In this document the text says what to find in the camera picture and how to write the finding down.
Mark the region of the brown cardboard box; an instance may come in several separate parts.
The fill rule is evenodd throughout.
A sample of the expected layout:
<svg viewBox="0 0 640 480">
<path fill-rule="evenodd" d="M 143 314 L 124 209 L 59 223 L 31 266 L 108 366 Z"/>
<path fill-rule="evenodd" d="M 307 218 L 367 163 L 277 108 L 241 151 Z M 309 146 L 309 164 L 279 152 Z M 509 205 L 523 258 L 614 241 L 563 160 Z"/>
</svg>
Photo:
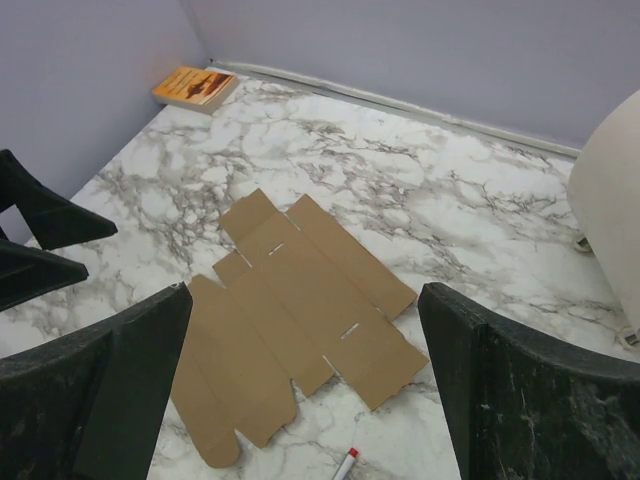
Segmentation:
<svg viewBox="0 0 640 480">
<path fill-rule="evenodd" d="M 341 377 L 370 409 L 427 357 L 395 327 L 416 298 L 311 197 L 278 210 L 261 190 L 220 217 L 235 248 L 195 276 L 171 399 L 202 460 L 233 465 L 297 414 L 294 395 Z"/>
</svg>

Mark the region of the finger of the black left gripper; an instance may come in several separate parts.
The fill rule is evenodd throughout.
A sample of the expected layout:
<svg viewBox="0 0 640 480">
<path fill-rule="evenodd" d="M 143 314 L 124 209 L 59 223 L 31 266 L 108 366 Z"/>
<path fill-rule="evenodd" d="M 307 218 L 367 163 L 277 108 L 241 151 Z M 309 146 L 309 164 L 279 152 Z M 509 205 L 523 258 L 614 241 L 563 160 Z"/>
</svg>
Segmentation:
<svg viewBox="0 0 640 480">
<path fill-rule="evenodd" d="M 86 280 L 86 267 L 58 255 L 1 241 L 1 309 Z"/>
<path fill-rule="evenodd" d="M 16 206 L 44 250 L 110 237 L 114 222 L 58 195 L 41 184 L 16 159 L 1 151 L 1 211 Z"/>
</svg>

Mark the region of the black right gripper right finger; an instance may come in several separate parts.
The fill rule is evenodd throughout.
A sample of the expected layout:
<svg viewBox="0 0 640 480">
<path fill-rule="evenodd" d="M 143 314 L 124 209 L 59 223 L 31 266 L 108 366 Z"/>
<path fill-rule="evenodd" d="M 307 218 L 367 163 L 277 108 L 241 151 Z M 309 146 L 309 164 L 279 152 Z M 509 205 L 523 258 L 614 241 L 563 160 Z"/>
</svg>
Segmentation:
<svg viewBox="0 0 640 480">
<path fill-rule="evenodd" d="M 464 479 L 636 479 L 639 366 L 438 282 L 418 310 Z"/>
</svg>

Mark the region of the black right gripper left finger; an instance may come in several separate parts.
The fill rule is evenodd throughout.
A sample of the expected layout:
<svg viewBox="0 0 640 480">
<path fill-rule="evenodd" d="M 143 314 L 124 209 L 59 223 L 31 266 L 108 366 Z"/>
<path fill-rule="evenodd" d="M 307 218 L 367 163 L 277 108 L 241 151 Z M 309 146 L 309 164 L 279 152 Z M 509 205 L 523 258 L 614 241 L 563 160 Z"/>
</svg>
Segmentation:
<svg viewBox="0 0 640 480">
<path fill-rule="evenodd" d="M 2 478 L 146 478 L 192 305 L 171 285 L 2 358 Z"/>
</svg>

